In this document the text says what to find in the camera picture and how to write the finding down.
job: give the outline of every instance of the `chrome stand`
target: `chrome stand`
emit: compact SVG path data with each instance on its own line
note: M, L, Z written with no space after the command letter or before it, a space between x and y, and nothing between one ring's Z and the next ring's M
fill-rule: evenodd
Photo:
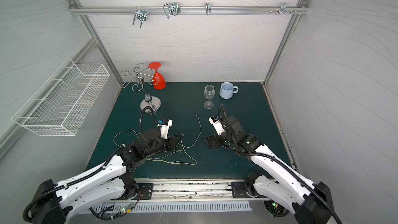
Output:
M151 107L151 108L152 108L152 111L155 113L155 112L157 112L157 111L159 110L159 108L160 108L160 106L161 106L162 103L161 103L161 101L160 101L160 99L159 99L158 97L155 97L155 96L152 97L152 96L148 93L148 91L144 88L144 75L150 76L150 77L155 78L155 79L157 79L157 78L156 78L156 77L153 77L153 76L151 76L151 75L147 75L147 74L144 74L144 73L140 73L140 67L143 67L143 66L144 66L143 63L138 63L138 64L137 64L137 67L134 67L133 71L134 71L136 74L134 75L133 78L135 78L135 81L137 82L137 84L132 85L131 89L132 89L134 92L139 92L139 91L141 91L141 90L144 90L144 91L145 91L145 96L144 96L144 99L142 100L142 102L141 102L141 104L140 104L141 110L143 110L145 107ZM122 73L121 73L121 76L130 75L129 72L130 72L130 70L123 70ZM126 84L126 81L123 81L123 87L122 87L122 88L127 87L127 86L130 84L130 82L132 81L132 79L131 79L127 84ZM151 86L155 86L155 85L157 85L157 84L159 83L159 81L156 82L156 84L153 84L153 82L155 82L155 81L154 81L153 79L151 79L148 83L149 83ZM150 114L150 110L149 110L149 109L146 109L146 110L145 110L145 113L146 113L146 114Z

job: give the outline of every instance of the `yellow wire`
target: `yellow wire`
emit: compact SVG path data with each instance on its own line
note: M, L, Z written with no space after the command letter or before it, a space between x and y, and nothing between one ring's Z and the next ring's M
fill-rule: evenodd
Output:
M146 158L146 160L149 160L149 161L160 161L160 162L165 162L165 163L170 163L170 164L196 165L198 162L197 162L193 157L191 157L190 155L188 155L188 153L185 151L185 148L184 148L184 145L183 145L182 140L181 140L181 144L182 144L182 149L184 150L185 154L186 154L189 158L191 158L193 161L195 161L195 163L184 163L184 162L180 162L180 161L169 162L169 161L166 161L166 160L160 160L160 159L155 160L155 159L151 159L151 158Z
M117 145L118 147L121 147L120 145L118 145L118 144L115 142L115 138L116 138L119 134L122 134L123 132L129 132L129 131L133 131L133 132L135 133L135 135L137 135L137 138L139 138L139 137L138 137L138 134L137 134L133 129L130 129L130 130L122 131L122 132L119 132L118 134L116 134L116 136L113 138L114 144Z
M200 119L199 119L199 116L198 116L198 121L199 121L199 126L200 126L200 132L199 132L199 135L198 135L198 137L196 138L196 140L195 140L195 142L190 146L190 147L187 147L187 146L184 146L185 148L187 148L187 149L189 149L189 148L192 148L192 146L194 146L195 144L196 144L196 141L198 141L198 139L199 139L199 137L200 137L200 135L202 134L202 125L200 124Z

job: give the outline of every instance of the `glass base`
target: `glass base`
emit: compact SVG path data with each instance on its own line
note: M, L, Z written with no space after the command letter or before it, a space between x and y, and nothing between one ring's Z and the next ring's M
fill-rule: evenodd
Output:
M213 106L214 106L214 104L213 104L213 102L211 102L211 101L206 101L205 104L204 104L204 106L205 106L205 108L207 108L207 109L212 109Z

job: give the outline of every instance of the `round metal base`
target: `round metal base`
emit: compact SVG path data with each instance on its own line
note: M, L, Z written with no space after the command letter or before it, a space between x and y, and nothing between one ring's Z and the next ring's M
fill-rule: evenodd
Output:
M152 96L152 101L151 101L151 102L152 102L152 110L153 110L153 112L155 113L155 112L157 112L157 111L159 110L159 108L160 108L160 105L161 105L160 99L159 99L158 97ZM149 106L148 102L146 102L146 101L143 99L142 102L141 102L141 104L140 104L141 111L142 111L145 107L147 107L147 106ZM146 109L146 110L145 110L145 113L146 113L146 114L150 114L150 110L149 110L149 109Z

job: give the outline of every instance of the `white wall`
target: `white wall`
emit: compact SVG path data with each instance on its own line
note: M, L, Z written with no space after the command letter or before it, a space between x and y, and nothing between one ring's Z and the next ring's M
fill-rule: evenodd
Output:
M66 0L0 0L0 137L18 109L88 40Z
M310 0L268 85L343 223L398 220L398 0Z
M0 136L32 93L88 40L66 0L0 0ZM105 64L97 47L83 62ZM84 171L117 91L111 76L75 137L23 133L0 162L1 223L24 223L22 211L43 181Z
M274 6L298 0L80 0L83 6ZM117 69L159 61L168 82L264 80L290 16L91 16Z

